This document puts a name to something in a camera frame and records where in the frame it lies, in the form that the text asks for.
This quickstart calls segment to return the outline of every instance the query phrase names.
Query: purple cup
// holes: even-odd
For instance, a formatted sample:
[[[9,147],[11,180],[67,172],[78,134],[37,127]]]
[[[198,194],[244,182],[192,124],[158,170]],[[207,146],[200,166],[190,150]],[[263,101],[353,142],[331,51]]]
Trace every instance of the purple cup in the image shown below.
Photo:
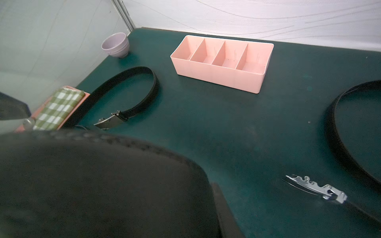
[[[128,55],[130,43],[126,34],[118,32],[110,35],[103,41],[102,49],[113,57],[123,58]]]

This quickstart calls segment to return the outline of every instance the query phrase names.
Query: silver belt buckle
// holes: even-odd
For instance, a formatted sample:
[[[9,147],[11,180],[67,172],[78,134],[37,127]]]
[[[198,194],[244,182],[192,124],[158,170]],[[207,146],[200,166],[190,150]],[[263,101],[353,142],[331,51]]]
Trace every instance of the silver belt buckle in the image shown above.
[[[99,122],[95,123],[94,126],[98,127],[101,130],[108,130],[122,124],[125,122],[125,120],[120,117],[119,113],[120,111],[118,110],[116,113],[111,113],[112,116],[107,119],[99,119]]]
[[[293,181],[295,184],[302,186],[302,187],[304,187],[304,188],[306,188],[306,189],[308,189],[314,193],[322,195],[323,198],[326,200],[331,200],[331,201],[336,202],[338,204],[343,204],[348,198],[348,196],[343,191],[340,191],[337,188],[334,188],[329,184],[326,184],[326,185],[320,187],[316,182],[311,181],[308,176],[305,176],[304,179],[300,176],[297,176],[297,175],[293,175],[293,176],[286,175],[286,177],[289,178],[291,181]]]

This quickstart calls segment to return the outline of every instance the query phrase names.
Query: black belt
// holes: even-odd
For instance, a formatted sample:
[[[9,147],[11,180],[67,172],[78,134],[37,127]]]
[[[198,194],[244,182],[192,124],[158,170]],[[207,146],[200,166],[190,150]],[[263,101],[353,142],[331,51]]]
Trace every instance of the black belt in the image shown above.
[[[106,130],[112,127],[118,126],[121,123],[128,120],[128,118],[135,116],[136,114],[144,111],[150,103],[155,99],[159,82],[155,75],[155,73],[148,67],[139,66],[134,67],[128,70],[125,70],[114,77],[110,78],[106,82],[104,82],[101,86],[99,86],[95,91],[93,91],[90,96],[81,104],[81,106],[72,114],[72,116],[65,122],[63,125],[64,128],[74,127],[79,122],[79,120],[85,115],[90,108],[98,101],[101,97],[103,97],[108,91],[110,91],[113,87],[121,83],[122,81],[129,79],[130,77],[142,73],[152,74],[153,76],[153,85],[147,96],[139,102],[136,106],[126,111],[118,110],[116,113],[112,113],[112,116],[107,119],[100,119],[99,122],[95,123],[99,129]]]
[[[345,96],[353,92],[367,91],[372,89],[381,89],[381,80],[362,83],[354,86],[347,91],[341,93],[333,103],[327,109],[326,119],[326,138],[329,142],[331,151],[342,162],[344,166],[354,175],[356,178],[362,180],[366,186],[372,187],[381,192],[381,180],[376,178],[371,173],[366,171],[358,161],[349,153],[347,147],[342,142],[339,132],[336,126],[336,108],[340,100]]]
[[[381,80],[363,83],[341,93],[327,109],[325,133],[331,151],[341,162],[343,162],[342,164],[346,166],[350,172],[352,172],[352,175],[362,180],[365,186],[371,187],[374,190],[381,192],[381,180],[366,171],[366,169],[363,168],[349,153],[347,147],[344,145],[340,138],[336,126],[336,108],[343,96],[353,92],[366,91],[371,89],[381,89]],[[329,184],[320,187],[316,182],[310,181],[308,176],[304,177],[303,179],[302,177],[296,175],[286,176],[285,181],[305,192],[320,195],[326,200],[331,200],[335,203],[342,204],[347,209],[350,209],[351,212],[356,212],[357,214],[367,217],[381,225],[381,214],[378,214],[370,207],[351,201],[344,192],[332,187]]]

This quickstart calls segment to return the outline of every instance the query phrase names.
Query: checkered fabric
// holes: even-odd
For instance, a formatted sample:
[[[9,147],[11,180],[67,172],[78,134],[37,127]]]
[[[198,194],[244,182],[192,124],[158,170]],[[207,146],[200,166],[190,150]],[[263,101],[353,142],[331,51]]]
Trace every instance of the checkered fabric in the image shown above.
[[[61,88],[36,118],[33,130],[56,130],[85,96],[83,91]]]

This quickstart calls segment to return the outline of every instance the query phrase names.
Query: pink plastic organizer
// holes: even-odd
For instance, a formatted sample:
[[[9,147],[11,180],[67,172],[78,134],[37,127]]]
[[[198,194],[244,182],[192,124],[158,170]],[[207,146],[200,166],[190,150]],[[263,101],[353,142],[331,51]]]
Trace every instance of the pink plastic organizer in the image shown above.
[[[259,93],[274,44],[187,35],[171,54],[177,74]]]

